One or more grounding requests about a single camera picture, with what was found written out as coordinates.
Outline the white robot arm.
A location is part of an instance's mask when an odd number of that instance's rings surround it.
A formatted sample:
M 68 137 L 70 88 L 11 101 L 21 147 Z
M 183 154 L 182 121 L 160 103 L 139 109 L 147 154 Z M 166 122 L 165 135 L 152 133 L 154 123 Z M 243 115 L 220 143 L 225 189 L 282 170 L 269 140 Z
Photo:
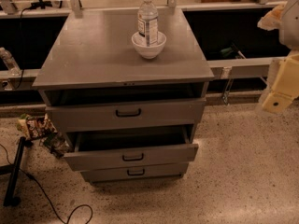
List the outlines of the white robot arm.
M 274 7 L 257 26 L 266 31 L 278 29 L 279 42 L 291 50 L 269 64 L 266 88 L 259 99 L 262 112 L 281 113 L 299 97 L 299 0 Z

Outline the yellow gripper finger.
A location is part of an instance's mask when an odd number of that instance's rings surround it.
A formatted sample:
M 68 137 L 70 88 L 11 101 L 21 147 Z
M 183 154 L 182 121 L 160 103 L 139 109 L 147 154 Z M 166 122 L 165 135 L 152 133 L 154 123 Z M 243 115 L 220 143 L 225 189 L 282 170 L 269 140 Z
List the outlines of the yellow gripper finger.
M 262 110 L 269 113 L 280 113 L 293 101 L 290 96 L 266 90 L 261 96 Z

